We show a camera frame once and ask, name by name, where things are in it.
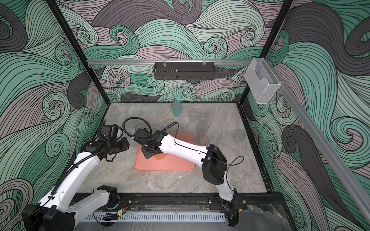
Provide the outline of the orange translucent cup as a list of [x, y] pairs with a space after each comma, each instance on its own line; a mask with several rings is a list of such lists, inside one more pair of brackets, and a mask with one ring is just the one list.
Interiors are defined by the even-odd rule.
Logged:
[[162, 159], [164, 159], [164, 157], [165, 157], [165, 153], [160, 153], [160, 154], [154, 155], [154, 158], [156, 160], [162, 160]]

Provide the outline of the pink plastic tray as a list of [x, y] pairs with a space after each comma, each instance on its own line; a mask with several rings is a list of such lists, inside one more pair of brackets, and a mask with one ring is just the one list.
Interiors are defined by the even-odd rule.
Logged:
[[145, 159], [141, 147], [141, 145], [138, 146], [135, 160], [137, 171], [192, 171], [196, 167], [193, 162], [171, 154], [161, 154], [160, 158]]

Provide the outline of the green translucent cup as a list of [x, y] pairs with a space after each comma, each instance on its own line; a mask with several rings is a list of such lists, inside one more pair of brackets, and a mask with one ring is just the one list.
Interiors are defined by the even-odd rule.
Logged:
[[180, 117], [182, 113], [182, 104], [181, 102], [175, 101], [171, 103], [172, 114], [174, 117]]

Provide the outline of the pink translucent cup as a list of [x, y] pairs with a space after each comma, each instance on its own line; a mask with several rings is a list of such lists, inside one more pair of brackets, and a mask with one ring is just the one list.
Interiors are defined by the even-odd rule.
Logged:
[[198, 137], [198, 144], [200, 146], [207, 146], [209, 144], [210, 140], [207, 136], [202, 135]]

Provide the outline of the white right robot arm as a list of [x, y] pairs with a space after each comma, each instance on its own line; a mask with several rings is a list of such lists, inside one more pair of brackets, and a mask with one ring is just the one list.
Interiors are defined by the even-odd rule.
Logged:
[[[126, 130], [126, 123], [130, 120], [141, 120], [148, 126], [148, 129], [138, 129], [134, 134], [130, 134]], [[232, 203], [235, 200], [237, 190], [232, 188], [228, 182], [228, 171], [231, 166], [237, 166], [241, 162], [227, 163], [221, 150], [214, 144], [198, 146], [177, 139], [177, 135], [172, 136], [167, 133], [167, 130], [173, 126], [179, 128], [179, 123], [173, 122], [162, 130], [153, 132], [146, 120], [132, 116], [123, 121], [122, 130], [123, 133], [142, 146], [141, 150], [146, 159], [165, 153], [199, 166], [202, 169], [203, 178], [216, 186], [219, 197], [223, 201]]]

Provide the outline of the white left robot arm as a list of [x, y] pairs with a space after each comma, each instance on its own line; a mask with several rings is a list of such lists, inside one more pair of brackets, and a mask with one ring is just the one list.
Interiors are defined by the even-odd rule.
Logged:
[[72, 231], [88, 215], [101, 207], [115, 209], [119, 205], [117, 189], [100, 186], [88, 197], [71, 204], [77, 190], [90, 172], [103, 160], [112, 162], [108, 155], [127, 151], [129, 142], [123, 129], [102, 122], [97, 139], [87, 141], [71, 167], [61, 176], [53, 189], [37, 204], [29, 204], [22, 211], [22, 222], [27, 231]]

